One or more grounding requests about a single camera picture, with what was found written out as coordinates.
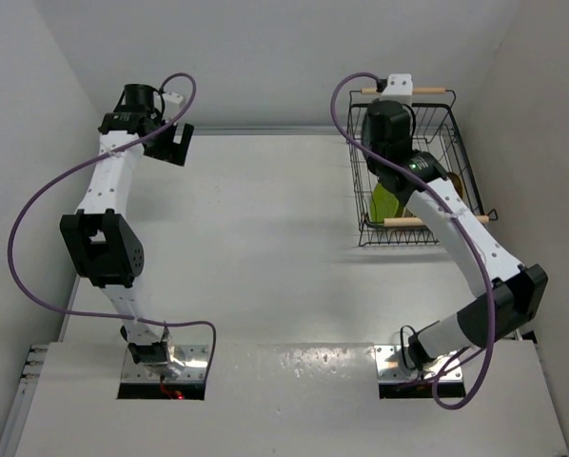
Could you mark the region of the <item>lime green plate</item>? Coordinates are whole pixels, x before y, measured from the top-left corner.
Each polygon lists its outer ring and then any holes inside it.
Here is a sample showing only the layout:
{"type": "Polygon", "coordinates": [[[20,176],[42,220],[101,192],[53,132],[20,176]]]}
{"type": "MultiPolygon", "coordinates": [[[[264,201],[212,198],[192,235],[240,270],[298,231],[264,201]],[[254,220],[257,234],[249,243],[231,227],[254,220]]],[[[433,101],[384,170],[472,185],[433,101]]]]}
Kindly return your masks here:
{"type": "Polygon", "coordinates": [[[404,207],[394,194],[386,190],[381,183],[377,183],[369,199],[369,221],[382,224],[385,219],[399,218],[404,207]]]}

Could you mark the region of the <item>yellow patterned plate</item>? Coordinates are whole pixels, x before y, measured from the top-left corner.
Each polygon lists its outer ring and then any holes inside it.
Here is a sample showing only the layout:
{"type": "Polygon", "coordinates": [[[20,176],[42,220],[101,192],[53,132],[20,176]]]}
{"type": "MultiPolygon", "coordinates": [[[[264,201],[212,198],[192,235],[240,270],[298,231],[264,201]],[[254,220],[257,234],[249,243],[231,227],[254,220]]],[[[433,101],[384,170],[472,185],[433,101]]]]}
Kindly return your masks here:
{"type": "Polygon", "coordinates": [[[458,174],[454,172],[447,172],[446,175],[447,178],[451,181],[452,185],[454,186],[456,193],[462,199],[464,197],[464,186],[461,178],[459,177],[458,174]]]}

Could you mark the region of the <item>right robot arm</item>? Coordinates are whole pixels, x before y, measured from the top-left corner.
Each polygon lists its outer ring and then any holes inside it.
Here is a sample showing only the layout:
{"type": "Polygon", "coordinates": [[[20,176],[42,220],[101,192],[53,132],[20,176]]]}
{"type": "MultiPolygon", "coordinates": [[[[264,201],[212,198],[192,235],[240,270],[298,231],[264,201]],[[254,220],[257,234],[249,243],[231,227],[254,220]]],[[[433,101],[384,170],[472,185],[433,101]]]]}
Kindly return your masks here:
{"type": "Polygon", "coordinates": [[[461,348],[487,348],[531,322],[548,275],[527,267],[490,234],[464,203],[445,168],[414,149],[414,117],[404,104],[376,99],[363,117],[361,143],[369,171],[420,218],[462,272],[475,299],[454,315],[413,334],[407,354],[414,369],[461,348]]]}

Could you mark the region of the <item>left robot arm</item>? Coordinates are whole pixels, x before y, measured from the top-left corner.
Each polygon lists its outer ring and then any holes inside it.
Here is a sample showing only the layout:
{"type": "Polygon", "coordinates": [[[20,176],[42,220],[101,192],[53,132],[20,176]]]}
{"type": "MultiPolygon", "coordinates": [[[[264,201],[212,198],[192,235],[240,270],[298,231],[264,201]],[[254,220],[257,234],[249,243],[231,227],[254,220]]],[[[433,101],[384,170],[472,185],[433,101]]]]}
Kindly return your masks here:
{"type": "Polygon", "coordinates": [[[142,157],[182,166],[194,128],[178,120],[186,98],[164,88],[128,84],[116,107],[100,125],[101,160],[87,192],[60,231],[79,276],[89,279],[110,300],[123,324],[121,333],[132,361],[161,378],[185,369],[166,329],[148,323],[147,307],[135,287],[145,253],[127,222],[128,196],[142,157]]]}

